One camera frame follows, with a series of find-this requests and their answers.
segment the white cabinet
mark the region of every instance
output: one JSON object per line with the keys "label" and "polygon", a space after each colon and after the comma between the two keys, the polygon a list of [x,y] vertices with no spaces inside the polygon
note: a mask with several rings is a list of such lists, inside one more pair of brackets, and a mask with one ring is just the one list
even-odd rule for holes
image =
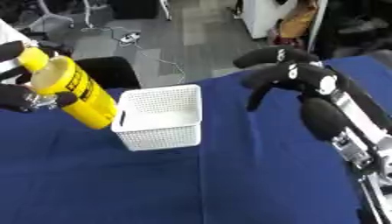
{"label": "white cabinet", "polygon": [[275,0],[243,0],[242,19],[253,39],[267,37],[279,18],[284,18],[297,5],[297,0],[279,4]]}

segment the power strip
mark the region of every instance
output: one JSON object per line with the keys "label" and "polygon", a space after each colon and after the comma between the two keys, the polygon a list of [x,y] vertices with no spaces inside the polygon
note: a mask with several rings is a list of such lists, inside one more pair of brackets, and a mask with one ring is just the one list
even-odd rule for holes
{"label": "power strip", "polygon": [[125,34],[121,39],[120,39],[120,44],[122,45],[127,45],[131,43],[137,43],[137,41],[140,39],[140,32],[131,32],[128,34]]}

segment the office chair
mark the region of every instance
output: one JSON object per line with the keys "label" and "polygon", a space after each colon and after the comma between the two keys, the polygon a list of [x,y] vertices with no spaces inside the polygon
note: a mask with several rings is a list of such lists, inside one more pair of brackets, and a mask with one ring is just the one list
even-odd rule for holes
{"label": "office chair", "polygon": [[65,16],[61,16],[61,15],[57,15],[52,13],[49,8],[46,6],[45,0],[38,0],[38,5],[39,8],[43,11],[43,16],[40,17],[39,19],[37,19],[34,23],[30,24],[29,27],[32,29],[34,26],[36,25],[40,25],[41,23],[44,23],[45,20],[47,20],[48,18],[57,18],[60,20],[66,20],[68,21],[69,27],[74,28],[74,19],[71,17],[65,17]]}

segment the desk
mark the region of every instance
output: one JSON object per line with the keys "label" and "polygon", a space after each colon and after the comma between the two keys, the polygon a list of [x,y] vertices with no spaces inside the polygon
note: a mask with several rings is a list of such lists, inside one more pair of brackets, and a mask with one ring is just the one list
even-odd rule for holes
{"label": "desk", "polygon": [[[392,111],[383,64],[331,64]],[[130,152],[61,111],[0,111],[0,223],[359,224],[343,163],[302,126],[295,94],[274,90],[249,114],[241,77],[199,83],[202,143],[186,149]]]}

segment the basket handle hole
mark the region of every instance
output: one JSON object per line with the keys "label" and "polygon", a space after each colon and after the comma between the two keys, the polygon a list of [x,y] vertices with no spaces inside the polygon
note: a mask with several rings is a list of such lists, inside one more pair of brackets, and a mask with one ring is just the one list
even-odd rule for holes
{"label": "basket handle hole", "polygon": [[120,118],[120,125],[121,126],[123,126],[124,125],[124,120],[125,120],[125,116],[126,116],[127,114],[125,113],[125,111],[123,111],[122,113],[121,113],[121,118]]}

